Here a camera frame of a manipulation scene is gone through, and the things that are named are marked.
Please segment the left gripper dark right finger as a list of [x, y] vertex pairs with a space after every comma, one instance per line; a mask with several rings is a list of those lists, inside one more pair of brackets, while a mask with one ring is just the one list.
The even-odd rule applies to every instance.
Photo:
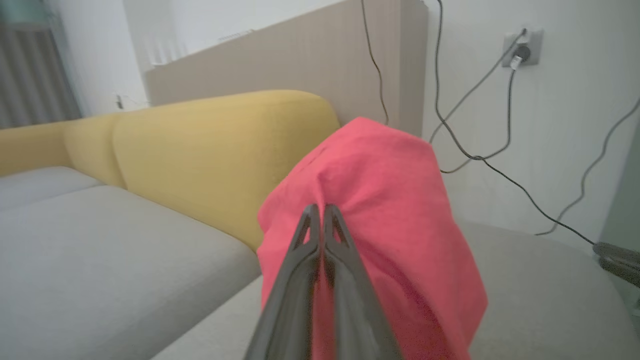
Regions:
[[324, 209], [323, 240], [324, 268], [333, 290], [335, 358], [402, 360], [355, 240], [334, 204]]

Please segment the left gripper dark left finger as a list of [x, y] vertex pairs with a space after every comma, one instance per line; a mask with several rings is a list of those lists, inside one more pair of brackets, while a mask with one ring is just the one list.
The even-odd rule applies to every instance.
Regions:
[[249, 342], [245, 360], [310, 360], [320, 266], [319, 208], [304, 209]]

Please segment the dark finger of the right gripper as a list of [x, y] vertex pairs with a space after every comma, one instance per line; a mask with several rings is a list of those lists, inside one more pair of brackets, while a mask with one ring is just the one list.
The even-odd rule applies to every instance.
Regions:
[[604, 271], [625, 280], [627, 283], [637, 288], [640, 287], [640, 265], [638, 263], [627, 260], [616, 260], [610, 257], [600, 257], [599, 266], [604, 269]]
[[594, 244], [593, 251], [601, 260], [626, 265], [631, 268], [640, 268], [640, 253], [638, 251], [602, 242]]

